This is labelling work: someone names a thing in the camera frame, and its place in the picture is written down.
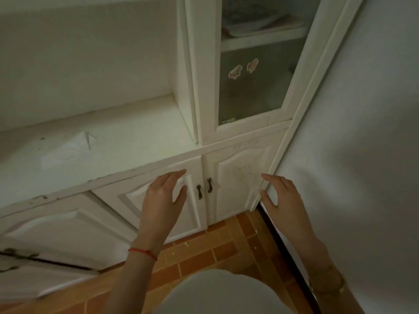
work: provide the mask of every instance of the cabinet door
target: cabinet door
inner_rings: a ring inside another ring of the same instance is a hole
[[[96,276],[86,271],[0,255],[0,300],[27,300]]]
[[[93,192],[138,228],[143,199],[148,186],[157,176],[180,169],[187,169],[187,172],[178,180],[173,191],[173,200],[177,198],[183,185],[188,186],[188,196],[178,222],[166,240],[166,242],[171,242],[207,228],[205,200],[199,198],[199,192],[196,188],[198,185],[200,187],[203,185],[201,157],[124,179],[97,188]]]
[[[91,193],[0,218],[0,250],[92,269],[124,261],[136,232]]]
[[[284,131],[203,155],[209,224],[252,209]]]
[[[362,0],[185,0],[207,145],[293,117]]]

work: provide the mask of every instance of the white shirt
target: white shirt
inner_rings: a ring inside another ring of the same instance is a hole
[[[225,270],[192,275],[173,289],[153,313],[293,314],[269,286]]]

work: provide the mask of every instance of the orange floor tile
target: orange floor tile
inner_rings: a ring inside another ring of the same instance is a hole
[[[98,277],[40,300],[4,309],[2,314],[97,314],[122,264]],[[143,313],[152,311],[170,291],[197,271],[225,269],[270,286],[298,314],[312,314],[299,285],[282,258],[258,211],[241,213],[207,231],[167,244],[151,275]]]

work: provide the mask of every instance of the left hand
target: left hand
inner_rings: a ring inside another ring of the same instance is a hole
[[[143,201],[138,237],[132,247],[149,250],[158,256],[163,244],[175,226],[186,201],[184,185],[173,202],[173,189],[186,169],[158,176],[148,187]]]

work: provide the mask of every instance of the white shelf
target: white shelf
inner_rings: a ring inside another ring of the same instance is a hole
[[[77,7],[94,4],[111,4],[147,0],[0,0],[0,15],[31,12],[63,7]]]
[[[290,17],[288,20],[280,22],[280,24],[280,26],[266,29],[259,33],[255,32],[251,36],[234,38],[222,34],[221,52],[295,40],[304,38],[308,34],[308,26],[305,26],[304,22],[299,18]]]
[[[89,153],[42,169],[41,158],[80,132]],[[0,133],[0,207],[195,150],[172,95]]]

